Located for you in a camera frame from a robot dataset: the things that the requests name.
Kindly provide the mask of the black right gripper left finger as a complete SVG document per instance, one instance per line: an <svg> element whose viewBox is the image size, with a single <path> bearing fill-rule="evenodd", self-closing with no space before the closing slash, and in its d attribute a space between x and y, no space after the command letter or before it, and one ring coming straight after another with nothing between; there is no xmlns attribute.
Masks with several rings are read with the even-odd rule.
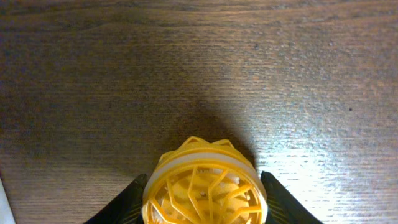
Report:
<svg viewBox="0 0 398 224"><path fill-rule="evenodd" d="M138 175L119 195L85 224L144 224L142 197L147 175Z"/></svg>

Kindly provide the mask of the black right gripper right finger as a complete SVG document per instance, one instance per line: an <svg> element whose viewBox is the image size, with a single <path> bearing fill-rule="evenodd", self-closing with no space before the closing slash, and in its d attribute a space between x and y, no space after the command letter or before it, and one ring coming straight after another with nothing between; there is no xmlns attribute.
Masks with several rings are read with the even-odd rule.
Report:
<svg viewBox="0 0 398 224"><path fill-rule="evenodd" d="M262 172L268 206L265 224L322 224L270 172Z"/></svg>

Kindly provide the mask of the yellow round fan toy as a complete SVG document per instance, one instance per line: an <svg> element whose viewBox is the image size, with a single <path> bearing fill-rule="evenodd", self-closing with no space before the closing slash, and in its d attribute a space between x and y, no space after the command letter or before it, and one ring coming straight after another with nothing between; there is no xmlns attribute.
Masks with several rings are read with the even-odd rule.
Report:
<svg viewBox="0 0 398 224"><path fill-rule="evenodd" d="M192 136L163 154L143 193L144 223L265 224L266 190L227 139Z"/></svg>

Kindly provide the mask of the white cardboard box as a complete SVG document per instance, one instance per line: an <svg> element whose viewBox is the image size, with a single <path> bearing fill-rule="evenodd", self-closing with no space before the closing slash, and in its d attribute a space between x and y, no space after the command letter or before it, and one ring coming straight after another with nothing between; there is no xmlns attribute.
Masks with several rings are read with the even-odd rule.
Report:
<svg viewBox="0 0 398 224"><path fill-rule="evenodd" d="M2 182L0 183L0 224L16 224Z"/></svg>

